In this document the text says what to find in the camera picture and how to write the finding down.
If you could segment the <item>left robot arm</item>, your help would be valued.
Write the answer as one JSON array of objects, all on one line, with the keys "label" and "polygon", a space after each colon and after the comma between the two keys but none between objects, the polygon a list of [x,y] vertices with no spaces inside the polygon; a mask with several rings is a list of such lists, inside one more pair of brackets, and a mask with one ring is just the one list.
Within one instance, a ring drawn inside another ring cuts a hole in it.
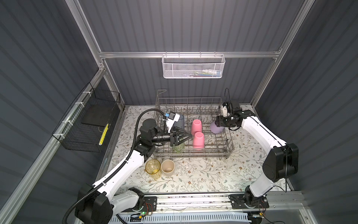
[{"label": "left robot arm", "polygon": [[132,147],[126,157],[104,177],[79,190],[77,201],[65,212],[62,223],[68,222],[71,212],[85,224],[107,224],[122,211],[140,209],[144,200],[140,190],[131,188],[121,195],[116,192],[161,143],[177,146],[193,137],[190,132],[174,126],[179,119],[178,113],[164,113],[155,108],[142,112],[136,121]]}]

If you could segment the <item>purple plastic cup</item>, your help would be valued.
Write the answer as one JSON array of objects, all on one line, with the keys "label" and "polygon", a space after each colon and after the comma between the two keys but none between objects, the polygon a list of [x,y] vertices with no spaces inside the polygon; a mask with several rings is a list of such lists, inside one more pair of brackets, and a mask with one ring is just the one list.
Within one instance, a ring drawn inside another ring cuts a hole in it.
[{"label": "purple plastic cup", "polygon": [[224,130],[224,127],[218,127],[215,122],[213,121],[211,124],[210,124],[210,130],[212,133],[214,134],[219,134],[219,133],[222,133],[223,130]]}]

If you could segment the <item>blue transparent cup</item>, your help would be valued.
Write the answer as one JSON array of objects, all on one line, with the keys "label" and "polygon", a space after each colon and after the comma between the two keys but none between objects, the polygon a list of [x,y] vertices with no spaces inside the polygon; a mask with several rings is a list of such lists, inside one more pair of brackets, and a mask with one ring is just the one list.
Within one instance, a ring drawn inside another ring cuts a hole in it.
[{"label": "blue transparent cup", "polygon": [[183,130],[185,129],[185,117],[184,117],[184,115],[180,115],[179,120],[174,123],[174,126],[178,127],[178,128],[181,128]]}]

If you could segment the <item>beige plastic cup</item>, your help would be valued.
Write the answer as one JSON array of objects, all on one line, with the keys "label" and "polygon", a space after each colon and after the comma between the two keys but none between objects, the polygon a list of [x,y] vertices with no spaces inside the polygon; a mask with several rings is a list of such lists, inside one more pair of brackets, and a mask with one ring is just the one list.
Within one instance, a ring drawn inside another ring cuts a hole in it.
[{"label": "beige plastic cup", "polygon": [[166,176],[172,176],[175,170],[175,163],[172,160],[164,160],[161,163],[161,171]]}]

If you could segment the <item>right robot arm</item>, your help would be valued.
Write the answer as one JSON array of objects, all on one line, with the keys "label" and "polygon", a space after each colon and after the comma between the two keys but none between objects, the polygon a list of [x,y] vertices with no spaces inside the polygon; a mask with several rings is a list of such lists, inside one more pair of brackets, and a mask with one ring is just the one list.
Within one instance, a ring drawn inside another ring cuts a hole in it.
[{"label": "right robot arm", "polygon": [[262,165],[263,173],[245,188],[243,201],[247,207],[258,207],[276,182],[286,180],[298,172],[298,147],[277,137],[252,111],[235,109],[228,116],[218,115],[214,124],[232,131],[244,129],[256,139],[267,154]]}]

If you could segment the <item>pink plastic cup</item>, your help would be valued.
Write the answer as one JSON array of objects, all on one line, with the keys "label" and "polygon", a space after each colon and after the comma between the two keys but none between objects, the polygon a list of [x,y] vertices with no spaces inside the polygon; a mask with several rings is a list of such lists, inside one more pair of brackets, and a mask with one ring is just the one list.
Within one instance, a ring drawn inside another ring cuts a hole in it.
[{"label": "pink plastic cup", "polygon": [[197,132],[202,132],[202,122],[200,119],[195,119],[192,122],[191,134],[195,136]]},{"label": "pink plastic cup", "polygon": [[196,132],[193,138],[193,148],[203,149],[205,147],[205,135],[202,132]]}]

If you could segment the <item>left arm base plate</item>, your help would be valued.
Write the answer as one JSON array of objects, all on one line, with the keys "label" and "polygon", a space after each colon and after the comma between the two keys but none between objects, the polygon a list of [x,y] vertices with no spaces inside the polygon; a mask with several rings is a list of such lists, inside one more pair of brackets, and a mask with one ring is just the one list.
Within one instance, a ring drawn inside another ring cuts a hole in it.
[{"label": "left arm base plate", "polygon": [[153,212],[157,209],[157,197],[154,196],[144,196],[142,202],[139,203],[139,206],[134,208],[126,209],[122,212]]}]

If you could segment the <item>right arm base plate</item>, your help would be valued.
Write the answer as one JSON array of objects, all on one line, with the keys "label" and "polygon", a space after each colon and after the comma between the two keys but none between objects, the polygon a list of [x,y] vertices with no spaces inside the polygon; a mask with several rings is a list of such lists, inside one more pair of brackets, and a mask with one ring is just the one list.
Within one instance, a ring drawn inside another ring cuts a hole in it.
[{"label": "right arm base plate", "polygon": [[252,197],[246,194],[230,194],[228,196],[233,209],[268,209],[266,197]]}]

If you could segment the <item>green transparent cup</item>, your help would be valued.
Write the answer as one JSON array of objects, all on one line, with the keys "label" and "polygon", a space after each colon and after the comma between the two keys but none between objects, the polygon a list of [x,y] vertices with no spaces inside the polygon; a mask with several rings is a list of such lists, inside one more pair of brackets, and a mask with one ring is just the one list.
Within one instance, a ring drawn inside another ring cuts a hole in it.
[{"label": "green transparent cup", "polygon": [[180,145],[173,146],[172,149],[173,149],[173,152],[174,152],[174,153],[182,153],[183,150],[185,149],[185,144],[182,143],[182,144],[180,144]]}]

